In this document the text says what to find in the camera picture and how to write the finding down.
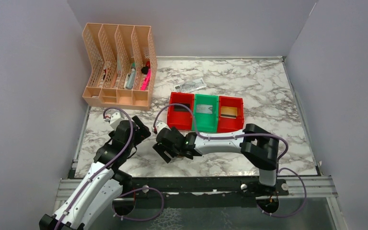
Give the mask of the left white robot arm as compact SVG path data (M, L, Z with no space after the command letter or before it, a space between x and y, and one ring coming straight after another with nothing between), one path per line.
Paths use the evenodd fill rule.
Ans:
M100 147L89 171L67 201L54 214L39 221L41 230L87 230L111 201L132 188L132 176L119 168L132 149L150 136L149 128L135 115L112 115L110 139Z

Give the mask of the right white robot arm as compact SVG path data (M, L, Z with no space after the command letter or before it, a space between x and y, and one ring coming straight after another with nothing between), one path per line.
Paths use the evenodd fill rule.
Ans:
M280 137L255 124L227 133L189 132L183 135L175 127L156 126L153 149L169 163L182 156L188 159L212 153L242 154L259 170L259 183L273 187L277 178L277 155Z

